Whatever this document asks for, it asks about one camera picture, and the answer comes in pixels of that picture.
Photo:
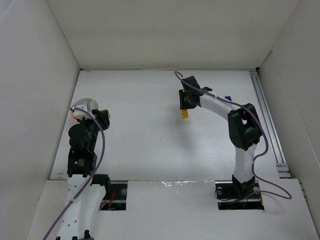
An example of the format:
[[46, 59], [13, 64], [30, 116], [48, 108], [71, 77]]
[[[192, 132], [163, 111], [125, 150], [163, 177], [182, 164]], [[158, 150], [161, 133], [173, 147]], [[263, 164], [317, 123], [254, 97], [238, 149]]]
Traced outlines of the yellow lego brick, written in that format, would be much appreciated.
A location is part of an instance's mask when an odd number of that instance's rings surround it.
[[187, 109], [182, 109], [182, 110], [181, 110], [181, 115], [182, 115], [182, 118], [183, 118], [183, 119], [189, 118], [189, 112], [188, 112], [188, 110], [187, 110]]

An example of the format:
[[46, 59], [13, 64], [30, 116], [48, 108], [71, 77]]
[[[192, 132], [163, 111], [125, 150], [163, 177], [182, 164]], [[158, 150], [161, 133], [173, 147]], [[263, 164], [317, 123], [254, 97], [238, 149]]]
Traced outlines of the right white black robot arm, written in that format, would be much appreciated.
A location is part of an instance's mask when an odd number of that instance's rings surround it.
[[193, 75], [184, 78], [178, 71], [174, 74], [182, 84], [182, 89], [178, 93], [180, 110], [184, 118], [188, 117], [188, 110], [200, 107], [212, 111], [227, 121], [229, 139], [235, 147], [235, 169], [231, 185], [219, 186], [216, 195], [222, 196], [223, 201], [244, 198], [255, 184], [252, 164], [257, 144], [262, 136], [254, 105], [231, 104], [229, 100], [211, 94], [211, 88], [201, 88]]

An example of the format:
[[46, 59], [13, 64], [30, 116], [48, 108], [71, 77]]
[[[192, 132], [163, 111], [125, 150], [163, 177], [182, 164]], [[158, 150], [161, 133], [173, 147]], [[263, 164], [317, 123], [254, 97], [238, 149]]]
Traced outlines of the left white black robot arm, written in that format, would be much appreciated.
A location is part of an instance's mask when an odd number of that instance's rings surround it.
[[103, 198], [111, 190], [107, 174], [97, 174], [103, 157], [95, 153], [98, 135], [110, 126], [107, 110], [81, 111], [69, 131], [67, 203], [59, 218], [58, 240], [91, 240]]

